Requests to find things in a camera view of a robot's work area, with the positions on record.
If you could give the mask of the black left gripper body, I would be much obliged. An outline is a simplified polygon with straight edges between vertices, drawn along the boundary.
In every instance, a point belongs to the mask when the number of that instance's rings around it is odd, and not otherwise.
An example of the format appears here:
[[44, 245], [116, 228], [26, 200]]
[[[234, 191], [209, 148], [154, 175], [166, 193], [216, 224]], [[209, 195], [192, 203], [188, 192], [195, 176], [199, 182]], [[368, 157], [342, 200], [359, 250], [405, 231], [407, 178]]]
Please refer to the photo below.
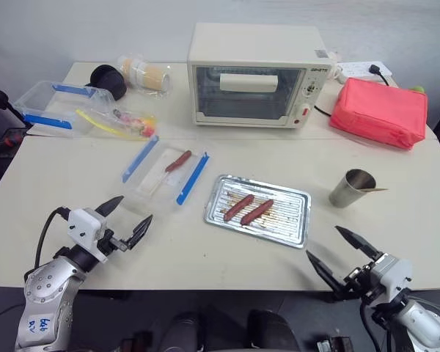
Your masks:
[[97, 248], [103, 254], [111, 254], [116, 250], [126, 252], [130, 246], [127, 241], [115, 238], [113, 230], [106, 229], [103, 237], [97, 242]]

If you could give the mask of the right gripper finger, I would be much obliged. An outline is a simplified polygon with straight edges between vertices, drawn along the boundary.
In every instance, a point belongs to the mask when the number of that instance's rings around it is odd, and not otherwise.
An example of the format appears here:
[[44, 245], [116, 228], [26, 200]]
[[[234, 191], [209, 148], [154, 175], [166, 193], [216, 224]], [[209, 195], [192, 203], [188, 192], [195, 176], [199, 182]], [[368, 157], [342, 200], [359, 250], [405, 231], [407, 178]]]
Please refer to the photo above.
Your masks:
[[346, 294], [345, 286], [334, 277], [331, 269], [309, 250], [306, 250], [306, 255], [318, 276], [331, 288], [334, 297], [344, 298]]
[[354, 233], [353, 231], [336, 225], [334, 227], [341, 236], [350, 244], [354, 249], [360, 250], [371, 260], [376, 261], [384, 255], [383, 252], [377, 250], [371, 245], [365, 238]]

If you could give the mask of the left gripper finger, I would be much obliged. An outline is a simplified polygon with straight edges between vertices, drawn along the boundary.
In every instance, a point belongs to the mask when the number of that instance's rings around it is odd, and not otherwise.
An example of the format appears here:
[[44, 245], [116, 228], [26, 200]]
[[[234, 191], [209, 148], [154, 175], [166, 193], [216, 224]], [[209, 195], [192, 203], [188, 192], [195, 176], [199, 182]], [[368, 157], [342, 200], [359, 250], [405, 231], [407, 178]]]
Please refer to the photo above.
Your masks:
[[124, 196], [116, 196], [108, 201], [104, 202], [103, 204], [96, 207], [95, 212], [100, 214], [103, 217], [107, 217], [110, 213], [112, 213], [117, 206], [121, 203], [121, 201], [124, 199]]
[[149, 215], [147, 218], [142, 220], [138, 225], [134, 227], [132, 236], [125, 242], [129, 250], [132, 250], [132, 248], [145, 236], [151, 225], [152, 220], [153, 215]]

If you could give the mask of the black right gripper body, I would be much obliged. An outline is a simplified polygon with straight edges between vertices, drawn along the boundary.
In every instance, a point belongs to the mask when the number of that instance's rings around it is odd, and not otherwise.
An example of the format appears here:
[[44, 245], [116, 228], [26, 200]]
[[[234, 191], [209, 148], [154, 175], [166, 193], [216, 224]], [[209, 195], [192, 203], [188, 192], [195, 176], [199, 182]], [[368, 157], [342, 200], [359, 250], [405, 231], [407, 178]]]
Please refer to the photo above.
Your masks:
[[357, 267], [344, 278], [344, 299], [361, 299], [364, 303], [372, 303], [374, 287], [371, 282], [373, 263]]

